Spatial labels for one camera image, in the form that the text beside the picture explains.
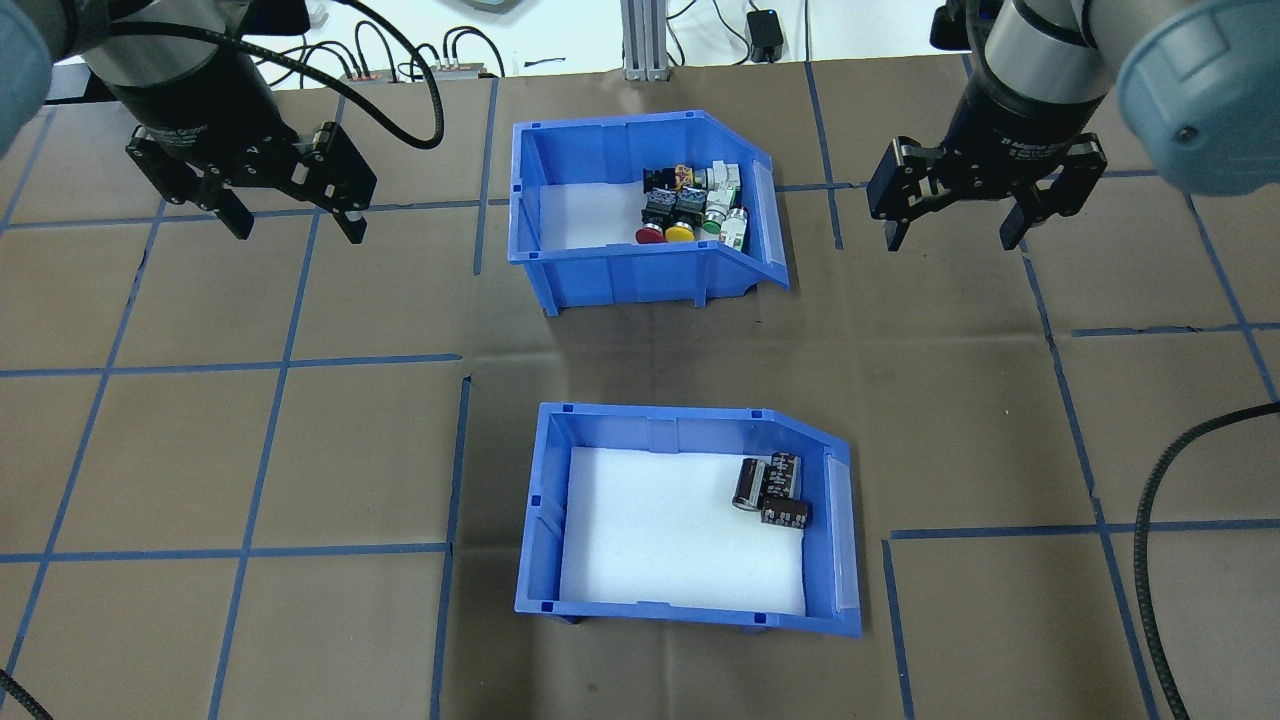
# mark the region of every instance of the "black power adapter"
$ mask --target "black power adapter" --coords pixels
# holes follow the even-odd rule
[[[746,14],[746,37],[751,41],[753,63],[773,63],[782,55],[782,26],[774,10]]]

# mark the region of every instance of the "black cable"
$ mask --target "black cable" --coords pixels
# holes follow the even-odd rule
[[[355,8],[356,10],[371,17],[375,22],[387,24],[387,20],[381,15],[369,9],[364,3],[360,3],[360,0],[334,0],[334,1],[343,5],[349,5],[351,8]],[[422,59],[422,55],[419,54],[416,50],[413,50],[413,59],[426,72],[426,85],[431,91],[431,109],[435,113],[435,135],[433,135],[428,140],[415,137],[408,132],[406,132],[403,128],[396,124],[390,118],[388,118],[385,113],[379,110],[376,105],[370,102],[367,97],[356,92],[348,85],[343,83],[338,78],[323,73],[320,70],[316,70],[314,68],[308,68],[307,65],[303,65],[302,63],[292,58],[287,58],[279,53],[275,53],[274,50],[268,50],[266,47],[262,47],[260,45],[253,45],[252,42],[244,42],[243,40],[238,40],[236,37],[220,32],[212,32],[200,27],[180,26],[173,23],[115,23],[110,27],[113,37],[125,36],[125,35],[159,35],[170,37],[184,37],[187,40],[198,40],[201,42],[210,42],[212,45],[228,47],[239,53],[244,53],[246,55],[253,55],[255,58],[266,58],[280,67],[289,68],[291,70],[302,73],[316,82],[324,83],[325,87],[329,87],[330,90],[334,90],[335,92],[340,94],[343,97],[356,104],[356,106],[358,106],[361,110],[369,113],[369,117],[371,117],[378,124],[383,126],[383,128],[387,129],[387,132],[392,133],[397,140],[399,140],[404,145],[408,145],[410,147],[415,147],[419,150],[430,150],[440,145],[440,141],[444,140],[444,108],[440,105],[440,92],[439,88],[435,86],[435,78],[431,76],[430,67],[426,64],[426,60]],[[413,49],[413,45],[407,38],[404,38],[404,36],[398,29],[390,26],[388,26],[387,29],[388,32],[392,33],[392,37],[394,37],[397,42],[399,42],[401,45],[403,45],[410,50]]]
[[[4,667],[0,667],[0,688],[4,688],[4,692],[12,694],[13,698],[18,701],[18,705],[20,705],[36,720],[54,720],[54,716],[50,715],[42,705],[36,702],[36,698],[31,697],[31,693],[19,685],[18,680],[14,680],[12,675],[5,673]]]
[[[675,31],[675,28],[671,27],[671,20],[667,20],[667,32],[671,33],[671,38],[676,41],[676,50],[680,51],[680,63],[676,63],[675,61],[676,59],[671,58],[671,53],[667,53],[667,58],[671,58],[671,64],[672,65],[681,65],[682,67],[686,63],[686,59],[685,59],[685,46],[681,45],[680,44],[680,38],[676,37],[676,31]]]
[[[733,29],[733,26],[728,24],[728,22],[724,19],[724,13],[719,12],[719,0],[712,0],[712,5],[716,6],[716,15],[719,17],[721,24],[724,26],[724,29],[727,29],[731,33],[733,33],[733,37],[741,40],[742,45],[746,45],[746,55],[742,55],[741,60],[733,63],[735,65],[741,65],[742,63],[745,63],[751,56],[751,44],[748,42],[746,38],[742,37],[736,29]]]
[[[387,36],[383,35],[381,28],[369,20],[356,23],[356,55],[360,58],[360,69],[365,72],[365,77],[369,77],[369,63],[365,61],[365,51],[360,47],[360,28],[362,27],[372,28],[378,33],[378,40],[383,41],[383,49],[387,50],[387,64],[390,65],[392,82],[396,82],[396,58],[392,55],[392,46],[387,42]]]
[[[809,22],[809,0],[804,0],[804,61],[813,60],[813,24]]]
[[[694,6],[694,5],[696,4],[696,3],[698,3],[698,0],[689,0],[689,4],[687,4],[687,5],[685,5],[684,8],[681,8],[680,10],[677,10],[675,15],[667,15],[667,19],[668,19],[668,20],[673,20],[673,19],[678,18],[680,15],[684,15],[684,14],[685,14],[685,13],[687,13],[687,12],[689,12],[689,9],[690,9],[690,8],[692,8],[692,6]]]
[[[444,31],[444,37],[440,40],[440,51],[444,53],[444,61],[445,63],[449,61],[449,38],[453,36],[454,32],[461,32],[461,31],[465,31],[465,29],[474,29],[476,32],[480,32],[480,28],[477,28],[475,26],[458,26],[458,27],[451,27],[449,29]],[[457,59],[458,59],[458,56],[457,56],[457,46],[458,46],[458,44],[454,42],[453,44],[453,60],[454,61],[457,61]]]
[[[338,53],[337,50],[334,50],[333,47],[329,47],[328,45],[312,45],[311,47],[308,47],[307,51],[302,54],[302,64],[303,65],[306,65],[307,63],[310,63],[311,54],[315,53],[316,50],[324,50],[325,53],[329,53],[330,55],[333,55],[334,58],[338,58],[338,63],[342,64],[342,74],[343,74],[343,77],[346,77],[347,79],[352,78],[351,65],[347,64],[347,59],[342,56],[342,53]],[[298,88],[300,90],[302,88],[302,81],[303,81],[303,77],[298,76]]]
[[[498,53],[498,46],[494,45],[492,40],[489,40],[488,35],[480,32],[479,29],[476,29],[474,27],[468,27],[468,28],[466,28],[466,29],[463,29],[463,31],[461,31],[461,32],[458,32],[457,35],[453,36],[453,46],[451,47],[451,50],[453,53],[453,59],[454,60],[458,59],[458,41],[462,40],[463,37],[468,36],[468,35],[475,35],[480,40],[485,41],[485,44],[489,46],[489,50],[493,50],[493,56],[498,60],[498,74],[502,76],[502,77],[507,77],[507,67],[503,65],[503,63],[502,63],[502,53]]]
[[[352,68],[360,67],[360,60],[356,58],[356,54],[351,51],[351,47],[347,47],[346,45],[338,42],[337,40],[323,40],[320,42],[316,42],[315,47],[340,47],[342,51],[347,54],[347,59],[351,60],[351,67]]]
[[[310,50],[310,49],[311,49],[310,45],[298,45],[297,47],[289,47],[288,50],[282,50],[280,55],[289,55],[292,53],[302,53],[305,55],[306,51]],[[265,65],[270,60],[261,59],[261,60],[255,61],[253,64],[261,67],[261,65]],[[268,87],[275,87],[275,86],[280,85],[282,82],[289,79],[291,77],[293,77],[293,70],[289,70],[289,72],[284,73],[283,76],[273,79],[271,82],[266,83],[266,86]]]
[[[1165,646],[1160,642],[1160,628],[1156,626],[1156,609],[1151,602],[1151,578],[1147,573],[1147,534],[1151,532],[1151,510],[1156,503],[1156,491],[1160,489],[1160,482],[1165,478],[1165,473],[1169,471],[1169,465],[1172,464],[1174,457],[1178,457],[1178,454],[1185,450],[1196,438],[1243,420],[1277,413],[1280,413],[1280,402],[1268,402],[1228,413],[1226,415],[1196,425],[1180,434],[1161,454],[1156,466],[1151,470],[1151,477],[1147,478],[1146,487],[1142,488],[1142,497],[1138,500],[1138,519],[1133,524],[1133,587],[1134,593],[1138,596],[1138,615],[1142,618],[1142,632],[1147,635],[1147,650],[1151,651],[1151,664],[1156,670],[1156,678],[1160,680],[1161,689],[1165,691],[1165,700],[1169,702],[1169,710],[1172,712],[1174,720],[1188,720],[1189,716],[1187,715],[1187,707],[1183,705],[1183,696],[1178,692],[1178,683],[1174,682],[1174,674],[1169,669],[1169,660],[1165,657]]]
[[[417,44],[417,47],[415,47],[415,50],[421,51],[424,47],[426,47],[428,50],[431,51],[431,56],[435,58],[435,63],[439,64],[440,63],[440,54],[436,53],[435,46],[431,45],[430,42],[420,42],[420,44]]]

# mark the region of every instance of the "yellow button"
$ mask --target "yellow button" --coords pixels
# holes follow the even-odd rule
[[[694,240],[694,231],[682,225],[671,225],[666,232],[667,242],[689,242]]]

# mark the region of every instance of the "blue plastic bin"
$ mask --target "blue plastic bin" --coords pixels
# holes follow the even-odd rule
[[[692,300],[701,307],[709,297],[736,297],[765,279],[790,287],[773,161],[705,111],[517,123],[513,135],[507,259],[525,268],[548,315],[581,305],[662,300]],[[544,187],[635,183],[645,168],[703,168],[713,160],[741,169],[745,252],[714,240],[636,245],[630,236],[603,238],[602,247],[543,247]]]
[[[573,447],[649,452],[800,456],[801,500],[812,507],[801,543],[805,614],[559,600],[570,456]],[[516,611],[581,618],[645,618],[742,628],[788,628],[861,637],[849,445],[773,410],[543,404],[525,509]]]

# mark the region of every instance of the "white foam insert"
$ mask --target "white foam insert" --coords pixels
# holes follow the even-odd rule
[[[544,251],[639,245],[636,229],[645,205],[643,182],[547,184],[539,192]],[[716,236],[694,228],[694,240],[716,240]]]
[[[561,600],[803,616],[804,532],[730,503],[744,457],[575,447]]]

